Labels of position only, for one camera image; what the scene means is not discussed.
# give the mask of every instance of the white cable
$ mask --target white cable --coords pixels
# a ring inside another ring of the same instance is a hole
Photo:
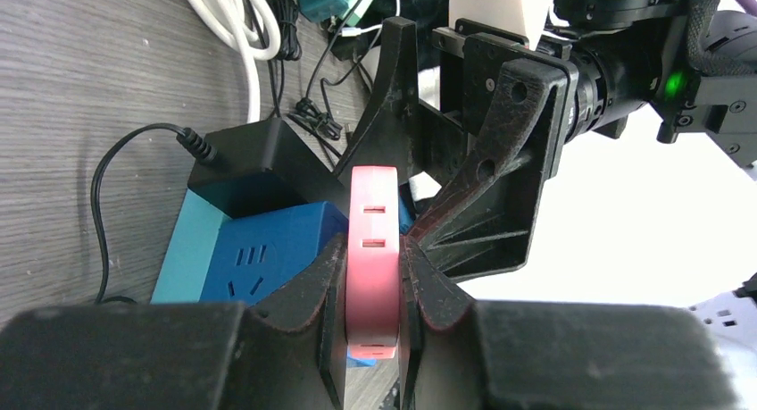
[[[247,79],[249,104],[247,122],[260,120],[261,89],[255,60],[271,60],[279,53],[281,32],[276,16],[265,0],[250,0],[255,17],[267,32],[269,45],[256,48],[251,43],[258,42],[261,34],[247,27],[245,23],[244,0],[188,0],[197,15],[208,28],[227,46],[234,48],[242,56]]]
[[[396,7],[395,17],[399,17],[400,16],[400,10],[401,10],[400,7],[401,6],[402,6],[402,1],[401,0],[396,0],[396,3],[395,3],[395,7]],[[371,33],[372,31],[379,30],[379,29],[381,29],[381,25],[380,24],[375,24],[375,25],[373,25],[373,26],[371,26],[369,28],[365,28],[365,29],[361,29],[361,28],[343,28],[342,31],[339,32],[339,35],[341,35],[341,36],[343,36],[345,38],[354,38],[354,37],[359,37],[360,35],[364,35],[366,33]]]

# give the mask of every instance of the black fabric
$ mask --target black fabric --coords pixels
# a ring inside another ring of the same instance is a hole
[[[751,67],[736,59],[704,50],[703,41],[719,3],[720,0],[688,0],[686,58],[689,65],[710,77],[754,74]]]
[[[374,0],[361,19],[367,28],[395,15],[396,0]],[[431,46],[431,31],[447,26],[449,0],[402,0],[401,15],[418,26],[418,66],[420,70],[439,65],[439,51]]]

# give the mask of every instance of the white background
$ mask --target white background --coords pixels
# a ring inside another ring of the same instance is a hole
[[[660,122],[646,108],[621,140],[568,144],[528,264],[462,288],[480,299],[685,306],[748,280],[757,185],[704,135],[658,143]]]

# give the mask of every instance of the rectangular hole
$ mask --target rectangular hole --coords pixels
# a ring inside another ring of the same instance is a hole
[[[362,240],[362,247],[385,247],[387,242],[382,238],[365,238]]]
[[[386,213],[386,206],[365,206],[362,209],[363,213]]]
[[[255,284],[253,285],[253,288],[250,289],[251,296],[254,296],[255,293],[258,292],[258,288],[260,287],[261,283],[262,283],[262,277],[258,278],[258,281],[255,282]]]

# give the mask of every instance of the round hole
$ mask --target round hole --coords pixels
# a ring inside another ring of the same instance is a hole
[[[495,176],[495,169],[496,165],[494,160],[489,159],[479,163],[477,171],[478,180],[480,182],[491,180]]]
[[[515,102],[516,104],[522,103],[524,100],[526,100],[526,96],[528,96],[528,88],[526,88],[526,84],[517,82],[514,86],[512,86],[510,97],[512,97],[513,102]]]

